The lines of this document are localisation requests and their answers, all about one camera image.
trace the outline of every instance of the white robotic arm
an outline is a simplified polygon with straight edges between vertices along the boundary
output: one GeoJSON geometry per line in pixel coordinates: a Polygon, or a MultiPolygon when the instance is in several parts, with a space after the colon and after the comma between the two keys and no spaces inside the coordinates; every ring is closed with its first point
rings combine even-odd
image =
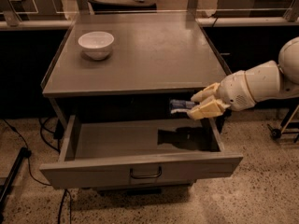
{"type": "Polygon", "coordinates": [[[240,111],[269,99],[299,97],[299,37],[280,50],[279,64],[260,64],[227,76],[197,92],[192,101],[199,105],[187,112],[191,119],[217,117],[229,108],[240,111]]]}

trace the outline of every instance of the robotic hand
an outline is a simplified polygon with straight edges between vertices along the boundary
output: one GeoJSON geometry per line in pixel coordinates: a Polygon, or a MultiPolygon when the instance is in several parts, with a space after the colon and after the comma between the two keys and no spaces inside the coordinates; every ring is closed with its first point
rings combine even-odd
{"type": "Polygon", "coordinates": [[[286,43],[274,61],[227,76],[197,92],[192,101],[199,102],[187,112],[191,119],[217,117],[229,108],[240,111],[268,99],[299,97],[299,37],[286,43]]]}

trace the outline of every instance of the speckled floor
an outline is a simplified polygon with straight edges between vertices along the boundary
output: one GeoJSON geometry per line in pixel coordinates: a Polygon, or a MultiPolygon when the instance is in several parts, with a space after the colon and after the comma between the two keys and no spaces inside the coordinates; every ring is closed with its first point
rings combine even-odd
{"type": "MultiPolygon", "coordinates": [[[[228,178],[198,180],[191,187],[163,188],[160,194],[130,196],[125,191],[98,193],[93,189],[70,189],[61,223],[298,223],[299,143],[295,134],[278,140],[270,137],[267,124],[279,128],[281,110],[233,113],[221,139],[227,150],[243,153],[244,159],[228,178]]],[[[8,120],[33,154],[33,176],[43,162],[57,161],[58,154],[40,138],[38,119],[8,120]]],[[[47,125],[55,126],[56,119],[47,125]]],[[[45,132],[54,146],[56,141],[45,132]]],[[[23,141],[0,121],[1,176],[7,175],[23,141]]],[[[41,185],[29,176],[25,160],[7,196],[4,223],[58,223],[64,191],[41,185]]]]}

